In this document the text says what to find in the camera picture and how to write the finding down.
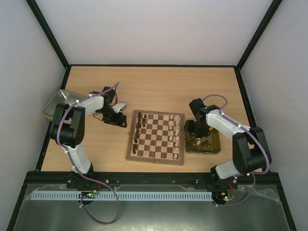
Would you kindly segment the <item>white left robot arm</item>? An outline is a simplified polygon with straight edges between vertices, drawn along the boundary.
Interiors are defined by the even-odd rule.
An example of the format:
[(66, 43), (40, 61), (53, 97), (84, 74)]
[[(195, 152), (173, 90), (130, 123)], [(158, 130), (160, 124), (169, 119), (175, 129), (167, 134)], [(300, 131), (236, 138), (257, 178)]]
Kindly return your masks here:
[(117, 100), (117, 86), (104, 87), (102, 92), (92, 91), (85, 98), (72, 103), (61, 102), (55, 107), (50, 138), (64, 150), (75, 173), (88, 174), (92, 170), (82, 144), (88, 115), (102, 115), (102, 122), (106, 124), (127, 127), (127, 116), (122, 113), (126, 105), (118, 102), (111, 105), (113, 100)]

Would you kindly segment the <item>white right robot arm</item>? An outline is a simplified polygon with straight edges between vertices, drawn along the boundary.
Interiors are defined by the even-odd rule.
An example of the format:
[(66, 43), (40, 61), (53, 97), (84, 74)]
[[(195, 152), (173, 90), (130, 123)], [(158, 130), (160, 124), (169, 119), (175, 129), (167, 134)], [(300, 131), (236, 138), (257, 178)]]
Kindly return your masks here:
[(271, 155), (263, 129), (242, 125), (226, 115), (223, 107), (205, 105), (201, 98), (192, 100), (189, 108), (194, 119), (185, 123), (187, 152), (218, 152), (209, 141), (216, 132), (232, 142), (231, 160), (210, 170), (210, 184), (214, 188), (221, 188), (231, 178), (269, 172)]

